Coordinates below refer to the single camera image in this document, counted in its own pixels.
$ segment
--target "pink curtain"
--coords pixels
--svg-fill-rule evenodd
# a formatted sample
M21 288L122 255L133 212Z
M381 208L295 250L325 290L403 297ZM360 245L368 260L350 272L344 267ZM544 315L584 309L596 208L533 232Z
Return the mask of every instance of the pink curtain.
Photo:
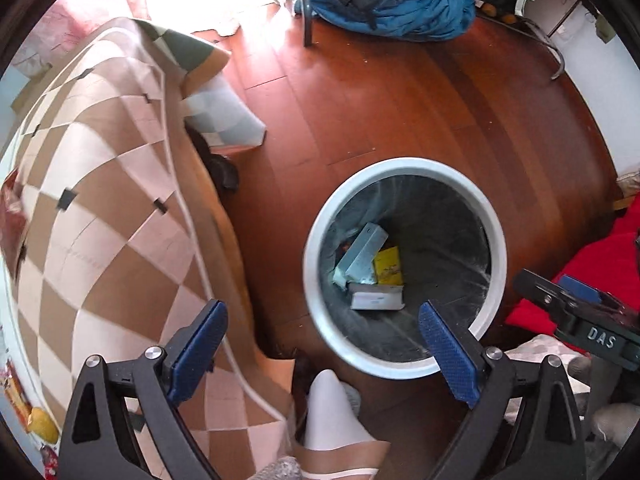
M149 19L146 0L57 0L28 35L12 65L28 77L37 76L118 16Z

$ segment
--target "trash can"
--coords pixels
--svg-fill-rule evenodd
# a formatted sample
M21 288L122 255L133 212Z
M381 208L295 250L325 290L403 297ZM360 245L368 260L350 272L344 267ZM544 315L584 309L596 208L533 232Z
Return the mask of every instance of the trash can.
M368 223L399 248L404 308L361 311L333 282L339 248ZM439 370L418 330L418 310L436 301L480 338L504 292L504 234L484 194L460 172L424 158L379 162L344 182L306 241L305 297L316 328L345 361L371 375L411 379Z

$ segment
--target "metal chair leg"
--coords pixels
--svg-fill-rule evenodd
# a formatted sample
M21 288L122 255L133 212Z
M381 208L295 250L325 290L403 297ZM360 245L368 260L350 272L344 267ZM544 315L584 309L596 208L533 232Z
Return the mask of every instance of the metal chair leg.
M310 0L300 0L302 6L302 23L305 28L305 36L303 39L304 46L311 46L313 43L313 31L312 31L312 11Z

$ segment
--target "trash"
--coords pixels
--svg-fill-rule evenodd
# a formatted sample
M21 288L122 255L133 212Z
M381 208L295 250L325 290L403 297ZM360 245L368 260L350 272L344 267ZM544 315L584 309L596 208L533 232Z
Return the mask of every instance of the trash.
M373 267L380 285L404 285L400 271L400 251L397 246L376 254Z
M379 225L367 223L335 267L333 280L342 290L348 282L377 283L373 258L385 243L388 235Z
M350 283L349 291L353 310L401 310L404 307L402 286Z

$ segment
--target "white trash can rim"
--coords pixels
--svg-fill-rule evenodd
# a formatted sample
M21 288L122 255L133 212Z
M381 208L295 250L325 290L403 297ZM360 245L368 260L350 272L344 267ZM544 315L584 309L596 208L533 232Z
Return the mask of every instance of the white trash can rim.
M385 361L352 344L333 322L324 302L319 279L322 244L338 212L370 184L398 175L424 176L448 185L478 216L484 228L491 257L491 278L484 303L469 327L476 338L480 338L488 329L502 301L507 275L507 254L498 217L478 186L459 171L434 160L403 157L373 164L353 175L329 197L311 227L303 258L303 281L309 313L322 338L343 360L367 374L400 380L433 374L439 371L438 365L433 357L412 362Z

